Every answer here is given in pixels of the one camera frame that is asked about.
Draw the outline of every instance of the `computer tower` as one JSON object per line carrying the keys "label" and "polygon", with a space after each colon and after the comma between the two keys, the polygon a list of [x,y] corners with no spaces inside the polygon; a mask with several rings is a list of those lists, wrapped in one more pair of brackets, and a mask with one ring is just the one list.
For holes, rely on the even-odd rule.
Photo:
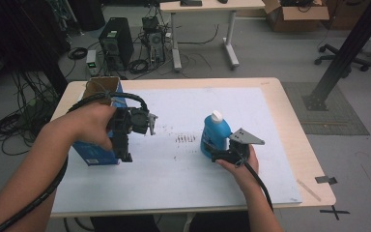
{"label": "computer tower", "polygon": [[147,39],[149,42],[150,63],[164,62],[164,35],[162,31],[147,34]]}
{"label": "computer tower", "polygon": [[99,42],[110,71],[125,71],[134,51],[128,19],[111,17],[99,36]]}
{"label": "computer tower", "polygon": [[83,31],[98,30],[105,24],[99,0],[68,0]]}

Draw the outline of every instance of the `cardboard box on desk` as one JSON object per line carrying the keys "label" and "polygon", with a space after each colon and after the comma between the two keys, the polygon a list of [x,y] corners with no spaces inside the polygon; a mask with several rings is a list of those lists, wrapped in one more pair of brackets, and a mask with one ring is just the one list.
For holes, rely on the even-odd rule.
{"label": "cardboard box on desk", "polygon": [[315,0],[310,8],[282,7],[278,0],[263,0],[267,22],[275,32],[314,31],[320,20],[329,20],[328,8]]}
{"label": "cardboard box on desk", "polygon": [[[83,93],[82,99],[95,95],[99,92],[117,92],[123,93],[123,87],[120,82],[120,78],[117,76],[108,77],[93,77],[86,85],[86,89]],[[112,102],[110,100],[104,100],[101,103],[113,105],[115,107],[127,107],[126,100],[119,98],[121,102]],[[112,151],[105,151],[100,146],[76,141],[73,143],[72,147],[76,152],[83,158],[83,160],[90,165],[107,165],[107,164],[118,164],[118,160]]]}
{"label": "cardboard box on desk", "polygon": [[333,30],[352,30],[371,0],[325,0],[329,20],[322,24]]}

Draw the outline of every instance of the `black tape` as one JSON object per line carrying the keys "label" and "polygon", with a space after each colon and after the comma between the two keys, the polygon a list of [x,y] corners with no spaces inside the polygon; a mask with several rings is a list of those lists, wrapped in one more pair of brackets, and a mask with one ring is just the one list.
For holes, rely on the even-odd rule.
{"label": "black tape", "polygon": [[335,206],[332,206],[332,210],[331,211],[320,210],[319,212],[321,212],[321,213],[335,214],[335,217],[336,217],[337,220],[339,220],[339,214],[343,214],[343,215],[349,215],[350,214],[348,211],[337,211],[335,209]]}
{"label": "black tape", "polygon": [[334,185],[336,183],[338,183],[336,181],[336,178],[334,177],[329,177],[329,176],[322,176],[322,177],[315,177],[315,180],[318,184],[321,184],[321,183],[329,183],[330,185]]}

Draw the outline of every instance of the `hand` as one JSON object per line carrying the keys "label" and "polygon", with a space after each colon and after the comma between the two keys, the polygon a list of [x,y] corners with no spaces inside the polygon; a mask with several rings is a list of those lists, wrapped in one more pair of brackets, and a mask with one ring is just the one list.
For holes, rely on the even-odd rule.
{"label": "hand", "polygon": [[115,107],[91,103],[52,121],[49,125],[65,132],[70,131],[73,141],[97,144],[109,151],[112,144],[106,127],[115,111]]}
{"label": "hand", "polygon": [[[218,163],[223,168],[228,170],[231,174],[233,174],[234,178],[237,181],[237,184],[240,186],[240,189],[243,191],[244,194],[248,194],[253,189],[259,187],[257,181],[254,179],[252,174],[248,171],[248,169],[246,169],[245,166],[236,167],[234,164],[229,163],[223,159],[218,159],[216,163]],[[249,145],[248,163],[258,173],[259,163],[252,145]]]}

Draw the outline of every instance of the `wooden table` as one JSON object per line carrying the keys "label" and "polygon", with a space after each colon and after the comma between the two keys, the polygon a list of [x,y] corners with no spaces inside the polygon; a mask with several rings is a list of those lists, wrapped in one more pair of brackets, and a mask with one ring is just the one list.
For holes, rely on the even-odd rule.
{"label": "wooden table", "polygon": [[[287,96],[276,78],[213,78],[213,79],[171,79],[171,80],[123,80],[125,92],[133,90],[182,89],[182,88],[260,88],[268,105],[271,117],[280,135],[280,141],[285,150],[288,162],[293,170],[302,202],[297,204],[278,204],[275,208],[330,206],[335,203],[335,196],[328,183],[318,184],[315,177],[324,176],[324,172],[304,134],[300,122],[287,99]],[[85,88],[86,81],[76,81],[69,84],[52,119],[64,115],[78,101]],[[152,213],[186,213],[198,212],[199,209],[161,209]],[[119,214],[115,212],[98,212],[92,215]],[[123,212],[123,214],[138,214],[138,211]],[[81,212],[67,214],[52,212],[53,217],[88,216]]]}
{"label": "wooden table", "polygon": [[219,24],[223,23],[225,19],[225,22],[229,24],[227,37],[223,40],[231,61],[231,69],[234,69],[240,65],[231,45],[237,10],[257,10],[265,7],[261,0],[230,0],[227,4],[219,3],[217,0],[202,0],[202,2],[203,6],[201,7],[182,7],[180,1],[160,3],[161,11],[171,14],[173,65],[177,72],[182,69],[176,32],[177,20],[188,22],[190,25],[201,25],[206,23]]}

